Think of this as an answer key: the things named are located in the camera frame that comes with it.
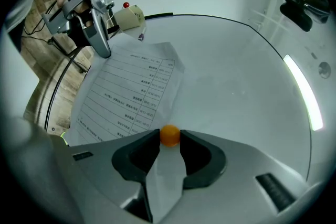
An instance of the cable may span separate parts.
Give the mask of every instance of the cable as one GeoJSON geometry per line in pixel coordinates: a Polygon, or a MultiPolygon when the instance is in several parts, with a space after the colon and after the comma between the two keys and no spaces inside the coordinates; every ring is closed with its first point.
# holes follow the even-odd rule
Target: cable
{"type": "Polygon", "coordinates": [[[107,33],[111,34],[114,33],[115,31],[118,31],[119,29],[120,29],[119,25],[113,25],[107,29],[107,33]]]}
{"type": "Polygon", "coordinates": [[[119,32],[119,30],[120,29],[118,29],[117,31],[115,31],[109,39],[111,39],[112,37],[114,37],[119,32]]]}
{"type": "Polygon", "coordinates": [[[155,18],[161,18],[161,17],[170,17],[174,16],[173,12],[167,12],[167,13],[159,13],[159,14],[153,14],[153,15],[147,15],[145,16],[145,20],[155,19],[155,18]]]}
{"type": "Polygon", "coordinates": [[[41,38],[37,38],[37,37],[26,37],[26,36],[21,36],[21,37],[24,37],[24,38],[32,38],[32,39],[36,39],[36,40],[41,40],[41,41],[44,41],[46,44],[49,44],[48,41],[44,40],[44,39],[41,39],[41,38]]]}
{"type": "MultiPolygon", "coordinates": [[[[46,14],[49,14],[51,12],[51,10],[53,9],[53,7],[55,6],[55,4],[57,3],[57,1],[55,0],[46,10],[46,14]]],[[[46,23],[44,22],[42,25],[42,28],[40,30],[36,30],[36,28],[39,26],[39,24],[42,22],[43,18],[41,18],[41,20],[37,23],[37,25],[34,27],[33,31],[31,31],[31,33],[28,33],[26,30],[26,26],[23,26],[23,29],[25,31],[25,33],[29,36],[31,36],[32,34],[35,34],[37,32],[42,31],[42,29],[44,28],[44,26],[46,25],[46,23]]]]}
{"type": "Polygon", "coordinates": [[[58,81],[57,81],[57,84],[54,88],[54,91],[51,95],[51,98],[50,98],[50,102],[49,102],[49,106],[48,106],[48,110],[47,110],[47,115],[46,115],[46,121],[45,121],[45,124],[44,124],[44,130],[46,130],[46,132],[48,131],[48,123],[49,123],[49,118],[50,118],[50,112],[51,112],[51,107],[53,105],[53,102],[54,102],[54,99],[55,99],[55,96],[56,96],[56,92],[58,90],[58,87],[60,86],[61,82],[62,82],[62,79],[65,75],[65,73],[68,71],[70,65],[72,64],[72,62],[75,60],[75,57],[77,56],[77,54],[82,50],[83,47],[78,47],[76,49],[74,49],[72,52],[73,52],[73,56],[70,58],[70,61],[68,62],[67,66],[65,67],[65,69],[63,70],[61,76],[59,77],[58,81]]]}
{"type": "MultiPolygon", "coordinates": [[[[50,44],[52,44],[56,49],[58,49],[63,55],[65,55],[65,52],[64,51],[62,51],[60,48],[58,48],[58,46],[56,46],[56,44],[54,43],[54,42],[50,42],[50,43],[48,43],[49,45],[50,44]]],[[[88,69],[87,69],[87,67],[86,66],[84,66],[82,63],[80,63],[80,62],[77,62],[77,61],[73,61],[75,64],[77,64],[77,65],[79,65],[79,66],[81,66],[81,68],[82,69],[84,69],[83,71],[86,73],[86,72],[88,72],[88,69]]]]}

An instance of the table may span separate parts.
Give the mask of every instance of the table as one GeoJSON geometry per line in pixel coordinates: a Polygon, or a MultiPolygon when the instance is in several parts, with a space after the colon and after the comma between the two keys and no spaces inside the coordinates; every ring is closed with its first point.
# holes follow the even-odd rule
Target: table
{"type": "MultiPolygon", "coordinates": [[[[126,31],[137,38],[141,27],[126,31]]],[[[174,15],[146,21],[144,41],[169,41],[185,64],[169,124],[252,145],[308,176],[310,126],[286,64],[232,20],[174,15]]]]}

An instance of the led light strip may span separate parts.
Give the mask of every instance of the led light strip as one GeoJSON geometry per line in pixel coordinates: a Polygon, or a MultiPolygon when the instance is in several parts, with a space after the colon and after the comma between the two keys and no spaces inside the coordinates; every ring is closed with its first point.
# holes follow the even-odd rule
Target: led light strip
{"type": "Polygon", "coordinates": [[[319,105],[317,104],[315,95],[311,87],[309,86],[308,81],[304,77],[300,68],[289,55],[286,55],[283,60],[288,66],[289,70],[292,72],[300,88],[303,100],[308,110],[311,128],[314,131],[321,129],[323,127],[322,115],[319,109],[319,105]]]}

